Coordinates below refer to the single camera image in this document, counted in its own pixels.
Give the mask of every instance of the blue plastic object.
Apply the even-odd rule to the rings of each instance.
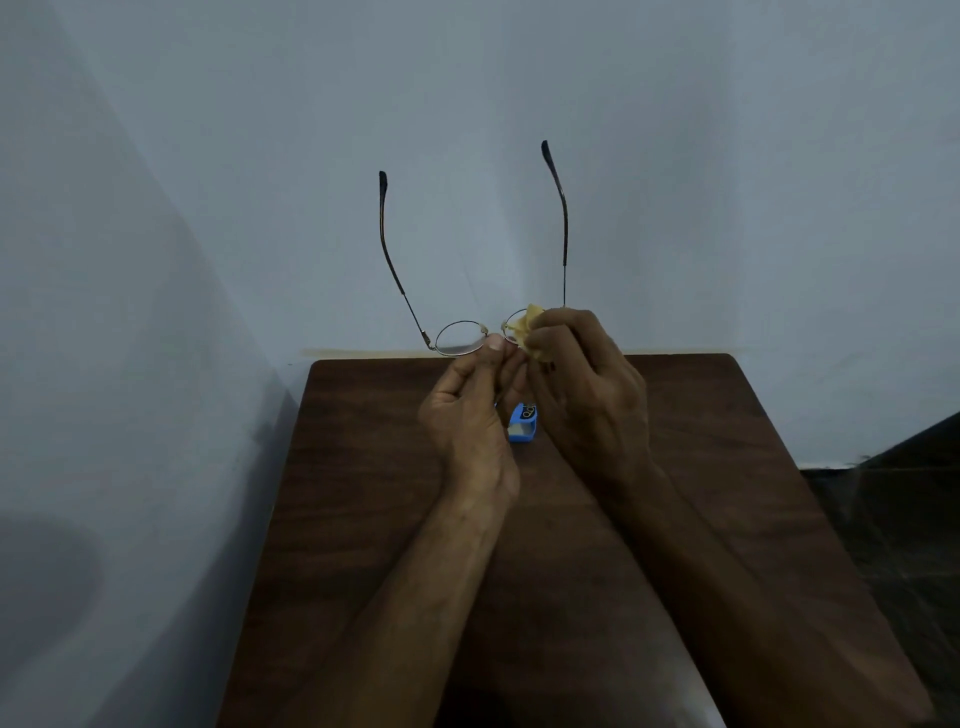
[[[537,406],[521,402],[507,425],[507,439],[512,443],[529,443],[537,434]]]

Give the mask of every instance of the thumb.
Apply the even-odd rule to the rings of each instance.
[[[465,394],[469,397],[493,402],[496,375],[503,363],[504,344],[503,337],[498,333],[493,333],[484,340],[483,347],[477,352],[476,368],[465,387]]]

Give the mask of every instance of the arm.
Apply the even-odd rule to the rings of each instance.
[[[420,532],[370,603],[295,695],[275,728],[429,726],[504,518],[516,468],[493,409],[503,339],[454,360],[420,408],[444,486]],[[508,392],[501,409],[516,405]]]
[[[623,535],[728,725],[905,725],[729,551],[650,455],[642,377],[596,317],[543,313],[526,345],[540,421]]]

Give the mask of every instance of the brown tabletop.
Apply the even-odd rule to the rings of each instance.
[[[907,717],[932,713],[736,362],[631,356],[658,462],[727,544]],[[307,380],[220,725],[269,723],[436,497],[416,411],[441,359],[319,361]],[[470,614],[438,724],[718,724],[677,632],[545,432]]]

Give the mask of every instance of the eyeglasses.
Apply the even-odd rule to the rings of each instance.
[[[557,191],[560,192],[560,201],[564,206],[564,306],[566,306],[566,196],[564,195],[564,189],[560,185],[560,178],[557,176],[557,168],[553,165],[553,157],[550,155],[550,147],[546,143],[546,139],[544,139],[543,143],[540,145],[540,151],[543,152],[543,161],[545,161],[547,167],[550,168],[550,174],[553,175],[553,181],[557,185]],[[440,333],[437,334],[437,338],[434,342],[430,341],[430,337],[427,336],[426,331],[424,331],[423,327],[420,325],[420,321],[417,319],[417,314],[414,313],[414,307],[410,305],[410,300],[407,299],[406,291],[403,290],[403,285],[400,283],[400,279],[396,275],[394,263],[390,260],[390,254],[387,252],[387,239],[383,234],[383,205],[386,199],[387,173],[381,171],[380,244],[383,246],[383,254],[387,258],[387,265],[390,266],[390,272],[394,276],[396,287],[400,289],[400,295],[403,296],[403,300],[407,303],[407,308],[410,309],[410,315],[414,317],[414,323],[417,324],[417,330],[420,332],[420,336],[423,337],[423,343],[426,344],[426,348],[430,351],[437,352],[443,356],[463,356],[464,354],[477,351],[483,346],[483,340],[490,334],[490,330],[478,321],[463,319],[461,321],[454,321],[452,324],[447,324],[445,327],[440,329]],[[514,311],[514,313],[510,314],[510,316],[507,317],[502,324],[500,324],[500,331],[503,332],[504,338],[506,338],[508,341],[513,341],[516,343],[516,339],[509,333],[510,327],[512,322],[518,317],[522,316],[525,312],[526,308],[521,308],[519,311]]]

